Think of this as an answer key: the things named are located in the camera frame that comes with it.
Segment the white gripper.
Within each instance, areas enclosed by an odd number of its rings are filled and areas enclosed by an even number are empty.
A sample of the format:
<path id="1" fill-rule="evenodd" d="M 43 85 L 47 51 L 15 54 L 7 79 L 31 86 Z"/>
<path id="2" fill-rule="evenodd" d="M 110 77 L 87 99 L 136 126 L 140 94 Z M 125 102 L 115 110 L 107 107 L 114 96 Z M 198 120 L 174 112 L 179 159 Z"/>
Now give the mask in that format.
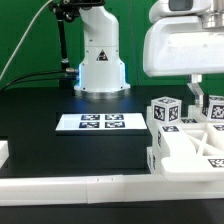
<path id="1" fill-rule="evenodd" d="M 202 107 L 201 74 L 224 72 L 224 0 L 157 0 L 149 21 L 144 72 L 149 76 L 190 75 L 187 85 L 195 105 Z"/>

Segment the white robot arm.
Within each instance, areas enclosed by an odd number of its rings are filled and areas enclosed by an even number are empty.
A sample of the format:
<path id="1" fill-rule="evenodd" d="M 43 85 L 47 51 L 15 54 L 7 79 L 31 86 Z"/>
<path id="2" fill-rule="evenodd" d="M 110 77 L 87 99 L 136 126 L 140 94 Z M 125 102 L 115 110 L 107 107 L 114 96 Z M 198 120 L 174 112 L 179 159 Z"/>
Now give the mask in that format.
<path id="1" fill-rule="evenodd" d="M 77 91 L 91 96 L 130 88 L 119 57 L 119 23 L 102 6 L 80 9 L 84 59 Z M 195 104 L 202 106 L 204 74 L 224 73 L 224 0 L 157 0 L 149 11 L 151 28 L 143 47 L 149 76 L 188 75 Z"/>

